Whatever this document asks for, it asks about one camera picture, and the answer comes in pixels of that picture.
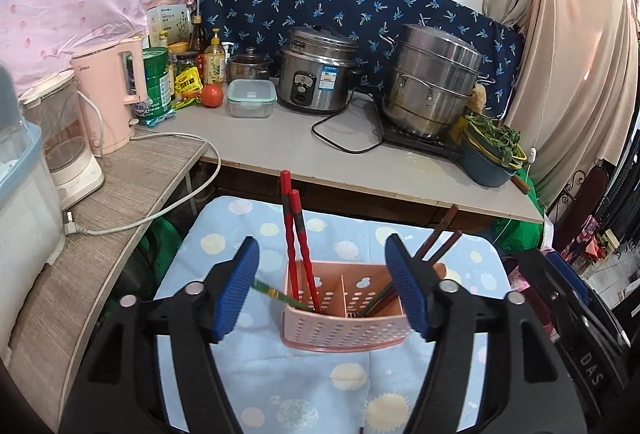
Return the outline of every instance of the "blue tablecloth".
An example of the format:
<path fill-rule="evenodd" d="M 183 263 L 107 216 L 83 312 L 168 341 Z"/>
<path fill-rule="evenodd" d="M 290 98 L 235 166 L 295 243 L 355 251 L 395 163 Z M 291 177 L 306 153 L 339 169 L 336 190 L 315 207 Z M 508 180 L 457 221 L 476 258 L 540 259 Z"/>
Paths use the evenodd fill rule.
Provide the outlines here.
<path fill-rule="evenodd" d="M 415 226 L 305 212 L 311 257 L 384 263 L 383 245 L 397 232 L 414 253 L 430 231 Z M 221 197 L 200 213 L 157 298 L 201 280 L 229 260 L 246 236 L 260 244 L 258 277 L 282 288 L 286 242 L 282 207 Z M 434 250 L 448 234 L 443 234 Z M 447 276 L 473 293 L 502 298 L 510 290 L 500 258 L 481 237 L 463 236 L 442 259 Z M 327 354 L 288 348 L 280 340 L 282 304 L 250 291 L 233 332 L 212 346 L 231 405 L 245 433 L 400 433 L 426 374 L 433 344 L 411 333 L 401 345 L 378 351 Z M 188 430 L 178 397 L 170 342 L 160 337 L 159 365 L 167 413 Z M 459 429 L 476 422 L 484 379 L 486 336 L 476 335 L 474 362 Z"/>

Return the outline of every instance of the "black stove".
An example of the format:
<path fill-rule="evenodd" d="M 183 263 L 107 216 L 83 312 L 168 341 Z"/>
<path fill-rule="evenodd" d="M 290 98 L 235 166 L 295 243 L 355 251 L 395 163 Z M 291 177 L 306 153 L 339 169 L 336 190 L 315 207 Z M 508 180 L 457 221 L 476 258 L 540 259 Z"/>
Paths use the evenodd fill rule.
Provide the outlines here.
<path fill-rule="evenodd" d="M 376 109 L 382 125 L 383 144 L 396 145 L 398 147 L 417 150 L 434 156 L 440 156 L 451 161 L 460 158 L 460 150 L 450 140 L 438 140 L 436 138 L 422 138 L 417 134 L 408 132 L 391 122 L 382 110 L 382 104 L 376 102 Z"/>

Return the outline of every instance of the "tiled floor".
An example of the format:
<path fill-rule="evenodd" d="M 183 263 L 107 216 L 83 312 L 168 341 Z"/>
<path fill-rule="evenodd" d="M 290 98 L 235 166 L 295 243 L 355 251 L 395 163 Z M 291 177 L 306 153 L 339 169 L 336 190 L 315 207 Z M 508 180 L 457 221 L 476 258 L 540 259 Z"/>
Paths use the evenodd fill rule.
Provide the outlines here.
<path fill-rule="evenodd" d="M 629 276 L 640 267 L 640 251 L 631 251 L 619 257 L 612 255 L 608 259 L 587 268 L 582 278 L 596 291 L 609 306 L 620 302 L 619 292 L 629 285 Z"/>

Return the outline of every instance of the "pink kettle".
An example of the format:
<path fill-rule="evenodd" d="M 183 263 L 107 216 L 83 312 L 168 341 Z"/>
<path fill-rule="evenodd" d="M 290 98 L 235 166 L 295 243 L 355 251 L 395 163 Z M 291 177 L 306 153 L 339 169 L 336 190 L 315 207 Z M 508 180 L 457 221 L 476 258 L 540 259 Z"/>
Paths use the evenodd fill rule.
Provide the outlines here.
<path fill-rule="evenodd" d="M 127 87 L 124 53 L 132 55 L 135 94 L 130 94 Z M 71 67 L 80 80 L 79 90 L 95 104 L 102 116 L 102 153 L 108 154 L 125 146 L 133 136 L 132 126 L 138 122 L 132 117 L 129 106 L 147 98 L 142 38 L 133 37 L 107 47 L 83 50 L 73 56 Z M 81 101 L 81 110 L 91 149 L 98 152 L 100 116 L 84 101 Z"/>

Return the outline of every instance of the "silver screw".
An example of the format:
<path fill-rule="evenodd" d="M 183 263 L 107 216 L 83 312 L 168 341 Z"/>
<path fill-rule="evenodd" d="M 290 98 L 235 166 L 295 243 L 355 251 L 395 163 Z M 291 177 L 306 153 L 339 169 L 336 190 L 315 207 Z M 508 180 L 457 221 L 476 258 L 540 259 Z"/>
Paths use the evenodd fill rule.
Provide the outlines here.
<path fill-rule="evenodd" d="M 136 298 L 135 295 L 125 295 L 124 297 L 122 297 L 120 299 L 120 305 L 123 308 L 130 308 L 131 306 L 133 306 L 136 302 L 138 302 L 138 299 Z"/>
<path fill-rule="evenodd" d="M 438 286 L 444 293 L 455 293 L 458 291 L 458 284 L 450 279 L 440 281 Z"/>
<path fill-rule="evenodd" d="M 199 293 L 202 293 L 202 291 L 204 290 L 204 284 L 200 281 L 195 280 L 188 283 L 187 286 L 184 287 L 184 290 L 187 295 L 197 295 Z"/>
<path fill-rule="evenodd" d="M 524 304 L 524 295 L 522 293 L 518 293 L 517 291 L 510 291 L 507 293 L 507 299 L 511 304 L 515 304 L 519 306 L 520 304 Z"/>

